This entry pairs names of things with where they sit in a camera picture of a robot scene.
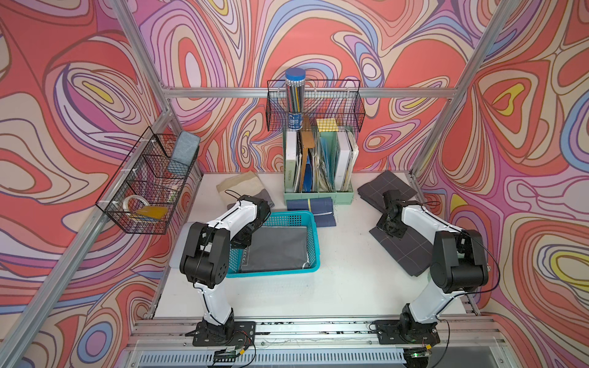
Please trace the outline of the grey pillowcase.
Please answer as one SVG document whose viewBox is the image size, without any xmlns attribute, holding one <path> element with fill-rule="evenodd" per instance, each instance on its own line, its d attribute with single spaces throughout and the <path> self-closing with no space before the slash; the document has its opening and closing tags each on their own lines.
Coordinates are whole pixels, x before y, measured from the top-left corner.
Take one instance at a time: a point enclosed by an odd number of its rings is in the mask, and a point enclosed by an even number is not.
<svg viewBox="0 0 589 368">
<path fill-rule="evenodd" d="M 305 227 L 262 227 L 242 257 L 239 271 L 256 273 L 309 268 L 308 230 Z"/>
</svg>

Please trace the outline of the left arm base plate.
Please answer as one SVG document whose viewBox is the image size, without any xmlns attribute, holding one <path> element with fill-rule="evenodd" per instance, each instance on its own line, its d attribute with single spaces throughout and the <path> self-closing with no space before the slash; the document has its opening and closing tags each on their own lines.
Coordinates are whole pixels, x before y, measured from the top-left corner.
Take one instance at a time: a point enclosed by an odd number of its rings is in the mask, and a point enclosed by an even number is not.
<svg viewBox="0 0 589 368">
<path fill-rule="evenodd" d="M 253 342 L 255 335 L 254 321 L 229 321 L 225 325 L 214 325 L 202 320 L 194 330 L 186 333 L 185 337 L 191 337 L 195 347 L 243 347 Z"/>
</svg>

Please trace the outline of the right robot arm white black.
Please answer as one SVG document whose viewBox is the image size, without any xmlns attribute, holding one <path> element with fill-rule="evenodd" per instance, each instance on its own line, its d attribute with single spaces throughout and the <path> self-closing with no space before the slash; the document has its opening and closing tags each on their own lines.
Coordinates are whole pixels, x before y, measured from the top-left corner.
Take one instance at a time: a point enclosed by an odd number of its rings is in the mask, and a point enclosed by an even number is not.
<svg viewBox="0 0 589 368">
<path fill-rule="evenodd" d="M 377 228 L 397 239 L 414 230 L 433 246 L 429 284 L 403 308 L 397 325 L 404 340 L 415 342 L 433 332 L 438 314 L 453 299 L 485 286 L 489 270 L 486 247 L 477 231 L 451 225 L 432 214 L 425 205 L 400 199 L 399 195 L 397 190 L 383 193 L 385 210 Z"/>
</svg>

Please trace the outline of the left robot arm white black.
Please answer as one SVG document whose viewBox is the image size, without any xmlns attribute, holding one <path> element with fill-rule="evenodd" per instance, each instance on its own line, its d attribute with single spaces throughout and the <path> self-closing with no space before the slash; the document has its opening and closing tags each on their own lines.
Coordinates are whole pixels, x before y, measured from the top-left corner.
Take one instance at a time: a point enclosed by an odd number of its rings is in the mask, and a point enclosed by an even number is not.
<svg viewBox="0 0 589 368">
<path fill-rule="evenodd" d="M 216 334 L 233 330 L 234 314 L 220 285 L 229 272 L 233 248 L 246 249 L 254 232 L 271 214 L 268 201 L 254 196 L 239 197 L 233 207 L 208 222 L 188 222 L 176 245 L 179 272 L 201 293 L 205 308 L 202 325 Z"/>
</svg>

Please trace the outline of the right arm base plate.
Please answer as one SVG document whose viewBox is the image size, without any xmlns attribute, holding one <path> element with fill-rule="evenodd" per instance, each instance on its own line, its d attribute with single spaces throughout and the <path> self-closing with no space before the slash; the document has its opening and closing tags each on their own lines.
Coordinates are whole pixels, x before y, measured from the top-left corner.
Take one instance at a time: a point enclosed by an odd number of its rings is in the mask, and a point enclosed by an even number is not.
<svg viewBox="0 0 589 368">
<path fill-rule="evenodd" d="M 413 344 L 425 347 L 440 343 L 437 323 L 420 324 L 411 320 L 376 320 L 370 329 L 377 334 L 380 345 Z"/>
</svg>

